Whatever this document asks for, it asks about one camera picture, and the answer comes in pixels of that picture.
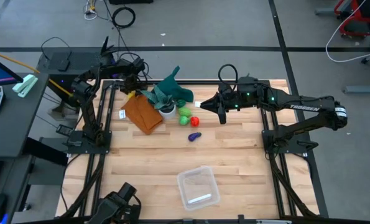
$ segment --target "red tomato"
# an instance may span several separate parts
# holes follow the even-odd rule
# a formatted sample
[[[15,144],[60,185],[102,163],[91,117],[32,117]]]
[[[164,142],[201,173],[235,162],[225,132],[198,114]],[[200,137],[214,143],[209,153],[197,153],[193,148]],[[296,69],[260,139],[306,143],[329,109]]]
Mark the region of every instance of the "red tomato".
[[[190,125],[192,127],[197,127],[199,124],[200,124],[200,119],[198,119],[197,117],[190,118]]]

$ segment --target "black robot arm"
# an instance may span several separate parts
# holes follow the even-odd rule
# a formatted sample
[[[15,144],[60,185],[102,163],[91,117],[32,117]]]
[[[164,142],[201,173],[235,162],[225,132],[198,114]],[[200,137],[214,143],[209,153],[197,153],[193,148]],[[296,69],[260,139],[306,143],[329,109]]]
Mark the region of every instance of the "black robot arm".
[[[229,83],[222,83],[218,92],[200,107],[218,114],[221,124],[226,123],[226,113],[229,110],[257,107],[266,111],[282,109],[317,112],[317,116],[290,126],[279,125],[275,128],[272,142],[284,146],[296,134],[326,127],[333,130],[343,128],[348,122],[346,110],[332,96],[313,98],[307,96],[289,95],[283,90],[271,88],[253,77],[241,77],[236,82],[237,90]]]

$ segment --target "green cloth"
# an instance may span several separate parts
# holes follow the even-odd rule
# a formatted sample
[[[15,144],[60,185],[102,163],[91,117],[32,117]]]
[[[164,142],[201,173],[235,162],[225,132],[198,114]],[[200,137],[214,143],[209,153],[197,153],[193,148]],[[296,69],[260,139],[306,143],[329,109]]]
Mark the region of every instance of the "green cloth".
[[[172,97],[176,100],[185,100],[186,102],[192,103],[194,99],[193,92],[191,90],[180,87],[178,83],[175,81],[175,76],[177,75],[178,71],[179,66],[177,66],[173,70],[171,75],[169,75],[167,78],[159,82],[157,86],[167,96],[172,95]]]

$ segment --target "potted plant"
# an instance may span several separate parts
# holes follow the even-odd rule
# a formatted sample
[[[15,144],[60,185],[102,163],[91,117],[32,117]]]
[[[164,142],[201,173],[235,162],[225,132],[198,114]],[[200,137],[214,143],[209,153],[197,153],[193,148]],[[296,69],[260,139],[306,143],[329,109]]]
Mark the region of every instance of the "potted plant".
[[[158,86],[154,86],[154,93],[145,90],[141,90],[141,93],[153,102],[154,109],[157,109],[164,119],[172,119],[175,117],[177,105],[172,95],[167,96]]]

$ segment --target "black metal frame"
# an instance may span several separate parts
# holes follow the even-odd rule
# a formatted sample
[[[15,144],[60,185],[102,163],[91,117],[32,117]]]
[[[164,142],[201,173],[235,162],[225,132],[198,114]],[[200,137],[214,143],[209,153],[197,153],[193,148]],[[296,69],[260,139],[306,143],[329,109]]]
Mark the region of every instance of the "black metal frame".
[[[149,84],[155,84],[158,83],[159,80],[150,80]],[[177,81],[179,85],[217,85],[220,83],[219,80],[179,80]],[[113,108],[113,102],[114,102],[114,96],[116,92],[117,86],[114,85],[114,81],[105,81],[103,84],[103,91],[102,91],[102,97],[100,99],[99,103],[99,110],[98,110],[98,120],[101,120],[101,114],[103,112],[103,105],[104,105],[104,98],[106,96],[106,90],[107,87],[112,86],[111,90],[111,97],[109,101],[109,109]],[[109,129],[109,125],[111,122],[111,112],[112,110],[108,111],[108,117],[106,118],[106,126],[105,131]],[[274,126],[278,125],[277,116],[276,113],[271,113],[272,115],[272,122]],[[269,123],[267,120],[266,111],[261,109],[261,116],[262,116],[262,123],[264,125],[264,131],[269,130]],[[269,157],[274,158],[275,154],[272,152],[269,152]],[[269,159],[269,162],[271,164],[271,170],[272,170],[272,178],[274,183],[274,190],[275,190],[275,197],[277,200],[277,209],[279,211],[279,220],[285,222],[291,221],[292,223],[370,223],[369,221],[356,221],[356,220],[342,220],[342,219],[334,219],[334,218],[323,218],[314,216],[312,212],[308,213],[307,207],[302,203],[302,201],[299,199],[297,194],[294,192],[294,190],[291,188],[290,179],[289,179],[289,173],[287,169],[287,162],[285,160],[284,154],[280,154],[280,164],[282,171],[279,170],[279,167],[275,161],[275,159]],[[88,168],[86,172],[86,178],[85,178],[85,184],[84,186],[89,187],[89,181],[91,179],[91,173],[92,173],[92,167],[94,162],[95,156],[90,155],[90,159],[88,161]],[[104,165],[104,155],[100,155],[99,158],[99,165]],[[97,181],[95,185],[95,193],[93,196],[93,203],[92,203],[92,212],[95,213],[95,209],[97,208],[98,202],[99,202],[99,193],[100,193],[100,187],[101,187],[101,179],[102,179],[103,172],[99,172],[97,176]],[[287,192],[287,196],[289,198],[289,206],[290,206],[290,215],[286,215],[284,212],[284,204],[282,200],[282,194],[280,190],[280,184],[284,186],[284,189]],[[303,217],[298,217],[295,209],[295,204],[297,204],[298,208],[302,212]],[[40,221],[40,222],[30,222],[33,224],[36,223],[83,223],[85,221],[88,221],[90,217],[85,217],[86,207],[86,198],[84,199],[81,207],[80,207],[80,217],[76,218],[62,218],[57,220],[46,220],[46,221]],[[138,223],[271,223],[271,220],[264,220],[264,219],[252,219],[252,220],[246,220],[244,219],[244,215],[238,215],[238,219],[229,219],[229,220],[139,220]]]

